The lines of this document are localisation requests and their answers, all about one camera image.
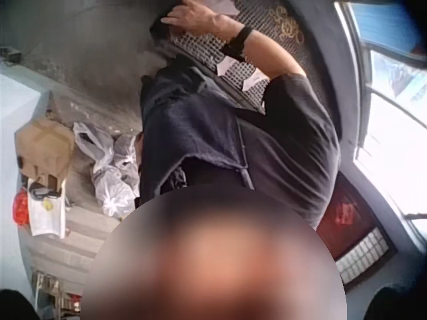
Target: metal grid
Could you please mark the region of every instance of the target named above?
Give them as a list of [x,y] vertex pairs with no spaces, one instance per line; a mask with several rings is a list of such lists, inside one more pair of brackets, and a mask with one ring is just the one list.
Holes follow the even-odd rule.
[[[280,39],[280,36],[275,30],[277,24],[272,16],[269,15],[270,9],[276,10],[276,7],[281,5],[288,10],[289,16],[294,17],[290,10],[292,9],[290,5],[285,1],[276,0],[235,0],[234,2],[236,8],[240,10],[240,14],[236,19],[268,35],[284,47],[304,68],[318,99],[325,108],[330,111],[329,106],[331,100],[322,81],[321,72],[312,57],[312,50],[307,41],[304,26],[298,21],[300,29],[306,38],[303,43],[297,43],[295,38]],[[214,72],[216,72],[216,65],[224,59],[224,54],[220,51],[224,42],[212,35],[204,35],[202,37],[184,35],[183,37],[174,38],[172,41],[175,45],[187,51]],[[227,71],[222,79],[236,90],[241,91],[243,81],[249,78],[255,69],[256,68],[249,63],[236,63]],[[246,99],[252,102],[260,111],[263,111],[262,97],[267,84],[268,81],[264,80],[254,85],[249,91],[242,92]]]

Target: gold decoration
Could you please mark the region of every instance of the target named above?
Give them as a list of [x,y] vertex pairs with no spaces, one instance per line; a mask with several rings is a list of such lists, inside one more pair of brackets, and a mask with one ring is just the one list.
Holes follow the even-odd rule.
[[288,16],[288,11],[285,7],[278,5],[276,10],[270,9],[268,13],[277,24],[274,31],[280,41],[285,41],[286,38],[295,38],[297,43],[304,43],[304,34],[300,30],[298,22],[293,17]]

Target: patterned panel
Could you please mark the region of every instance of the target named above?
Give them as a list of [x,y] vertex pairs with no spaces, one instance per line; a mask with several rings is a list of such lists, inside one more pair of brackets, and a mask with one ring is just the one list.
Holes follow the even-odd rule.
[[[290,5],[285,1],[276,0],[235,0],[235,5],[237,9],[240,10],[240,14],[236,17],[238,21],[276,40],[301,64],[320,102],[330,112],[330,106],[333,105],[333,97],[331,98],[327,94],[328,92],[324,80],[321,77],[322,72],[318,69],[316,60],[312,55],[312,48],[310,48],[306,40],[306,32],[302,30],[304,26],[299,23],[300,29],[302,30],[302,35],[298,37],[299,41],[297,41],[297,37],[286,37],[280,30],[280,24],[275,21],[274,14],[272,14],[277,12],[276,10],[280,6],[287,9],[288,17],[294,17],[294,14],[290,11],[290,9],[292,9]],[[224,54],[220,52],[224,42],[212,35],[204,35],[203,37],[185,35],[183,37],[174,38],[172,41],[175,45],[187,51],[214,72],[216,71],[216,65],[224,59]],[[243,81],[249,78],[255,69],[256,68],[250,63],[236,63],[227,71],[223,79],[229,85],[240,91]],[[254,85],[249,91],[243,92],[243,95],[248,101],[254,104],[261,112],[263,111],[262,97],[267,84],[268,81],[264,80]]]
[[375,228],[357,246],[336,262],[343,284],[359,277],[388,251],[380,230]]

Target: hand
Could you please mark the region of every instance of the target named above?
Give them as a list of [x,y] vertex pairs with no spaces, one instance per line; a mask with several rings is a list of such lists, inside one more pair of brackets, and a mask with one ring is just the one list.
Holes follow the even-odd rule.
[[199,36],[213,33],[217,13],[193,0],[183,0],[164,17],[161,22],[181,27],[192,35]]

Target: gray wall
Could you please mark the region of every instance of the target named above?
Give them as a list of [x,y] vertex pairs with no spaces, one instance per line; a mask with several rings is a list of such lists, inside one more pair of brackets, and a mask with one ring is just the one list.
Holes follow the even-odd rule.
[[393,203],[389,203],[378,190],[381,190],[381,186],[374,186],[353,162],[343,164],[341,170],[372,208],[398,251],[371,278],[347,293],[347,317],[349,320],[359,320],[363,319],[370,301],[379,289],[387,285],[411,284],[421,271],[423,254],[421,248],[415,245],[415,238],[410,236],[407,222],[400,218]]

